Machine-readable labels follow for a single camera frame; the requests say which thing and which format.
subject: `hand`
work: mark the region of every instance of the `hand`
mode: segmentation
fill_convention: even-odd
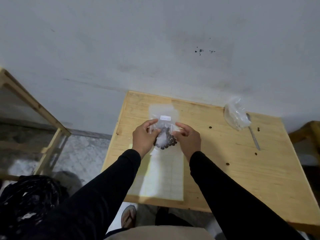
[[[195,131],[192,127],[176,122],[176,125],[181,127],[179,131],[174,131],[172,134],[180,142],[180,147],[183,154],[186,156],[186,160],[190,163],[191,156],[201,151],[201,137],[198,131]]]
[[[160,129],[155,129],[151,134],[147,132],[147,128],[157,122],[158,119],[147,120],[132,133],[132,149],[140,154],[141,159],[151,150],[153,142],[161,131]]]

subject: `black sleeve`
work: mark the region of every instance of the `black sleeve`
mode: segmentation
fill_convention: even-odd
[[[190,159],[190,171],[228,240],[304,238],[280,216],[237,184],[202,152]]]
[[[140,162],[138,152],[126,150],[22,239],[103,239],[134,181]]]

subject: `beige shirt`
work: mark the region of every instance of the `beige shirt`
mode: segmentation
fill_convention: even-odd
[[[214,240],[204,229],[188,226],[138,226],[116,233],[107,240]]]

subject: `white label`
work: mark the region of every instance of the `white label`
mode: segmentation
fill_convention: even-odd
[[[166,115],[161,115],[160,116],[160,120],[168,120],[168,121],[170,121],[171,117],[170,116],[166,116]]]

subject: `paper sheet on table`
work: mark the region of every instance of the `paper sheet on table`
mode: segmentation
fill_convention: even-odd
[[[151,150],[141,160],[128,195],[183,201],[183,153],[179,145],[165,150],[161,155]]]

